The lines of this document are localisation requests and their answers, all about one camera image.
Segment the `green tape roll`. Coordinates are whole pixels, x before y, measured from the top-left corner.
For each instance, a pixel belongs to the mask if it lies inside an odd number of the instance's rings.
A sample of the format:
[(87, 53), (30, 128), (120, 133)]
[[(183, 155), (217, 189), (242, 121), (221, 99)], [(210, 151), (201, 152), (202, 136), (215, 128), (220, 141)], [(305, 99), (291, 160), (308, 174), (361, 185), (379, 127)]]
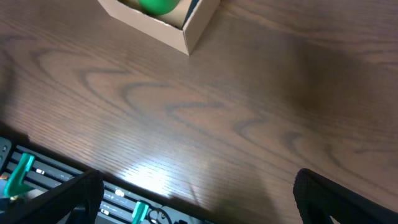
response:
[(180, 0), (139, 0), (142, 8), (155, 16), (164, 15), (173, 11)]

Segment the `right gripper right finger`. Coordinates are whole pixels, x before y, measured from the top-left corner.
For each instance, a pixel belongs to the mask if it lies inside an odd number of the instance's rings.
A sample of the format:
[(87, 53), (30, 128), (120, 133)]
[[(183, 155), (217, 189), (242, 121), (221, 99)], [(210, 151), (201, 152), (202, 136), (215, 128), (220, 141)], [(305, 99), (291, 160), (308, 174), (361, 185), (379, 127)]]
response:
[(302, 221), (309, 223), (397, 223), (397, 213), (310, 169), (300, 169), (293, 194)]

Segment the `cardboard box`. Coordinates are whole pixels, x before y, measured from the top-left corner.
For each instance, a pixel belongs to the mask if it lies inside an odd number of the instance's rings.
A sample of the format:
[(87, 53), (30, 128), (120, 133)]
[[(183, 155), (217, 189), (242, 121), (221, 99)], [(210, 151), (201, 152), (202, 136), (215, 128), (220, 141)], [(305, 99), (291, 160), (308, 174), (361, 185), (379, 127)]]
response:
[(99, 0), (113, 18), (190, 55), (220, 0), (180, 1), (168, 14), (152, 16), (138, 1)]

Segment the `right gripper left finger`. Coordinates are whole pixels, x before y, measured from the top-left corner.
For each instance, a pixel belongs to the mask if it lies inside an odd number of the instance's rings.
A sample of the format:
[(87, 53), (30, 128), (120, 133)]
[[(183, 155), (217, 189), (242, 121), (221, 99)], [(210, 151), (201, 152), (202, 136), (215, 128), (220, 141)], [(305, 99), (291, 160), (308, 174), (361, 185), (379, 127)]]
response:
[(94, 223), (104, 195), (103, 176), (89, 170), (52, 188), (29, 203), (1, 215), (1, 223)]

